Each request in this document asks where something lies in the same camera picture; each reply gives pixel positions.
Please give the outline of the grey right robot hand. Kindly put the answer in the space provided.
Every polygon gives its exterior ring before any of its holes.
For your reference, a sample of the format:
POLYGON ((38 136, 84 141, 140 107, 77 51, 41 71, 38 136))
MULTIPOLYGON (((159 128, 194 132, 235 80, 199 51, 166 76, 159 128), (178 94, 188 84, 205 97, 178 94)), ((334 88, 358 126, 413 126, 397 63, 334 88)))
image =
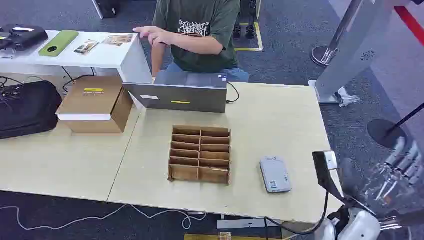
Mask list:
POLYGON ((416 141, 407 153, 403 153, 405 146, 405 138, 399 137, 386 160, 371 169, 361 190, 369 207, 394 207, 415 193, 415 185, 424 177, 424 157, 416 141))

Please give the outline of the person's left hand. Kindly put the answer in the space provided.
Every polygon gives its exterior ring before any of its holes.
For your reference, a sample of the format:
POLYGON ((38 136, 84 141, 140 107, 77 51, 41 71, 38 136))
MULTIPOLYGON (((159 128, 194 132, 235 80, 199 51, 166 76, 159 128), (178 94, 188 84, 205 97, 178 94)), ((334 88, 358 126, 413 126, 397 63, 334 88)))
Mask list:
POLYGON ((149 44, 152 47, 158 44, 171 46, 175 36, 174 33, 156 26, 135 27, 132 31, 138 33, 140 38, 148 38, 149 44))

